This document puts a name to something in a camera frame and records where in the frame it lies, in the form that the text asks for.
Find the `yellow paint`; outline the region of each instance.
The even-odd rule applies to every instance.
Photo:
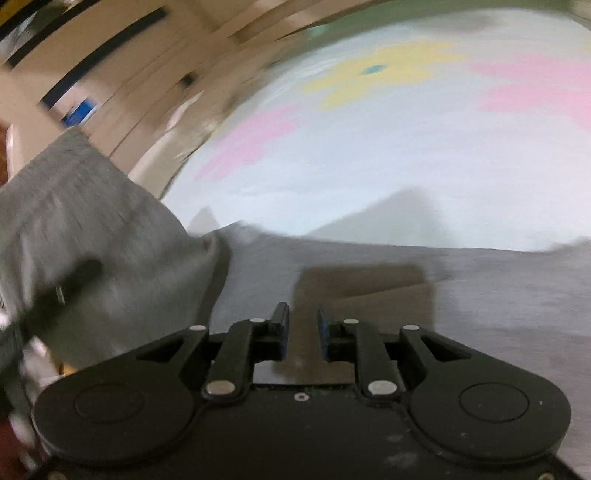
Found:
[[[0,8],[0,26],[4,25],[15,14],[25,8],[32,0],[8,0],[2,8]]]
[[[383,85],[421,83],[433,76],[433,65],[463,58],[448,52],[451,46],[447,42],[417,41],[385,47],[339,63],[326,77],[304,85],[304,91],[330,90],[322,102],[322,108],[332,110],[362,98]],[[373,67],[379,67],[380,70],[364,74]]]

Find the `black stripe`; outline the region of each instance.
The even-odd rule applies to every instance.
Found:
[[[51,2],[51,0],[33,0],[30,4],[21,8],[8,21],[6,21],[6,23],[0,25],[0,40],[6,37],[32,14],[39,11],[41,7],[46,6],[49,2]]]
[[[78,5],[75,7],[70,8],[66,11],[63,15],[57,17],[54,21],[49,23],[45,28],[43,28],[40,32],[38,32],[33,38],[28,40],[21,48],[19,48],[15,53],[13,53],[10,58],[7,60],[7,63],[14,67],[18,65],[18,63],[29,55],[33,49],[38,46],[43,40],[45,40],[49,35],[53,32],[58,30],[60,27],[63,27],[67,24],[72,18],[80,15],[84,10],[88,10],[94,4],[97,4],[100,0],[82,0]]]
[[[78,82],[84,75],[91,71],[98,63],[107,58],[117,48],[127,43],[139,33],[151,27],[155,23],[163,20],[166,17],[166,10],[159,8],[152,13],[140,18],[132,23],[129,27],[124,28],[114,37],[107,40],[94,52],[88,55],[78,65],[72,68],[65,77],[63,77],[56,85],[46,93],[41,99],[48,108],[53,107],[57,101]]]

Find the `circular cover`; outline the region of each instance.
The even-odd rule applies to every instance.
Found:
[[[506,463],[552,451],[570,423],[558,387],[502,362],[484,369],[442,364],[414,390],[410,413],[448,452]]]
[[[521,390],[500,383],[479,384],[464,390],[460,404],[468,415],[493,423],[516,420],[530,406]]]
[[[114,362],[49,386],[33,409],[47,449],[92,466],[132,463],[174,440],[193,416],[189,390],[166,368]]]

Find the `gray fabric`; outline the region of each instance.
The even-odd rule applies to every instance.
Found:
[[[560,455],[591,476],[591,245],[528,253],[338,244],[240,225],[221,233],[232,263],[212,330],[268,317],[278,301],[291,307],[288,360],[258,365],[256,381],[353,381],[350,365],[317,359],[319,304],[383,332],[418,323],[555,382],[573,408]]]
[[[75,129],[0,190],[0,297],[14,317],[87,255],[105,277],[41,335],[83,368],[197,321],[219,259]]]

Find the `pink paint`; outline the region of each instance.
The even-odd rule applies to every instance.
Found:
[[[485,110],[521,112],[546,106],[591,130],[591,62],[521,55],[511,63],[476,63],[472,71],[517,82],[487,92]]]
[[[296,129],[296,123],[289,117],[294,110],[295,106],[288,105],[255,113],[243,121],[219,141],[220,153],[207,162],[195,179],[212,174],[212,180],[219,181],[239,167],[261,161],[267,143]]]

